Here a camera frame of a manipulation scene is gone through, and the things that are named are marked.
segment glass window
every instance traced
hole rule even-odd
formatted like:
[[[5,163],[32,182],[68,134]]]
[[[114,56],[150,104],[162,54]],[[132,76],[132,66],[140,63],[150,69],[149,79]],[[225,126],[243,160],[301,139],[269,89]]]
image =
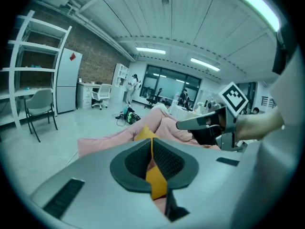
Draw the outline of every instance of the glass window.
[[[198,89],[195,90],[195,89],[191,89],[189,87],[186,87],[186,90],[187,90],[187,94],[190,98],[190,101],[195,101]]]
[[[140,97],[150,98],[154,95],[155,87],[160,75],[161,69],[159,67],[148,65],[141,89]]]
[[[170,102],[179,98],[182,90],[187,90],[190,98],[189,106],[193,105],[198,94],[201,80],[177,71],[167,70],[156,66],[147,66],[141,97],[150,98],[157,95],[160,88],[160,98],[167,98]]]
[[[199,88],[200,79],[188,75],[186,78],[186,84],[187,84],[187,86],[193,86],[193,87]]]
[[[176,99],[176,95],[180,95],[183,90],[184,83],[173,80],[167,77],[160,77],[157,90],[162,88],[162,92],[160,93],[160,97],[165,97],[170,100]]]

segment office chair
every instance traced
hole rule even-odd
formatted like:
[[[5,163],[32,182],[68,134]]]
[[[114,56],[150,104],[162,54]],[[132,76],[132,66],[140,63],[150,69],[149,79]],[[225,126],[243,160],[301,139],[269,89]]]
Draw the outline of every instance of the office chair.
[[[156,96],[154,96],[154,94],[152,94],[150,96],[150,98],[147,98],[146,100],[149,102],[149,104],[145,105],[144,108],[148,107],[148,108],[152,108],[153,104],[156,104],[158,102],[158,97],[160,92],[162,92],[162,88],[159,89],[159,92]]]
[[[104,105],[107,108],[107,105],[102,104],[103,100],[110,99],[110,90],[111,85],[109,84],[102,84],[99,88],[98,92],[92,91],[92,99],[94,99],[95,103],[92,104],[92,108],[96,105],[100,107],[100,110],[102,110],[102,105]]]
[[[34,96],[32,98],[27,99],[27,100],[24,99],[24,106],[25,106],[25,115],[27,117],[30,133],[33,134],[31,127],[30,127],[30,124],[31,124],[33,131],[39,142],[41,142],[41,141],[36,133],[36,130],[35,130],[33,122],[32,122],[33,116],[38,116],[38,115],[47,113],[48,122],[50,123],[50,118],[49,118],[49,111],[50,111],[52,114],[52,117],[53,117],[55,128],[56,128],[56,130],[58,130],[56,122],[55,122],[55,118],[54,118],[53,96],[52,96],[52,92],[50,89],[39,90],[34,94]]]

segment gray chair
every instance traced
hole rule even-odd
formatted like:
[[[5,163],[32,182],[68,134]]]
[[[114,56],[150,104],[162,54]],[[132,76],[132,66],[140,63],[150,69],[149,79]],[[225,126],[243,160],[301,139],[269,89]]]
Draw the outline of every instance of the gray chair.
[[[38,116],[38,115],[42,115],[42,114],[46,113],[48,116],[48,122],[50,123],[49,112],[51,112],[56,130],[58,130],[56,122],[55,122],[55,118],[54,118],[53,96],[52,96],[52,92],[50,89],[43,89],[43,90],[37,91],[32,98],[24,100],[24,105],[25,105],[25,114],[27,117],[30,133],[33,134],[31,127],[30,127],[30,124],[31,124],[31,126],[34,130],[34,133],[39,142],[41,142],[41,141],[38,138],[38,135],[35,131],[35,128],[34,128],[34,125],[32,122],[32,118],[34,116]]]

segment white refrigerator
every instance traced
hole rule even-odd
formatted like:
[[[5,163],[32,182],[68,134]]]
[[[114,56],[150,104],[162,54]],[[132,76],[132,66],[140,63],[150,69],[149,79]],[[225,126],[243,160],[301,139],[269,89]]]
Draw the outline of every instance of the white refrigerator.
[[[70,49],[63,49],[57,72],[56,103],[57,112],[75,110],[75,95],[78,71],[82,54]]]

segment gray device surface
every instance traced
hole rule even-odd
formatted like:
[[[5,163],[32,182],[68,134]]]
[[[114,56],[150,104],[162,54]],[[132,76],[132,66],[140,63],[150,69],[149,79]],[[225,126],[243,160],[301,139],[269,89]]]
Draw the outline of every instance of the gray device surface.
[[[263,141],[251,143],[245,153],[160,139],[199,163],[193,181],[185,188],[173,190],[177,206],[189,212],[174,222],[161,213],[150,194],[127,191],[110,173],[111,161],[141,141],[78,159],[44,182],[31,199],[43,208],[71,178],[76,178],[85,183],[63,214],[61,228],[67,224],[90,229],[247,228],[271,208],[292,177],[301,154],[297,141],[301,130],[302,127],[286,127],[274,131]]]

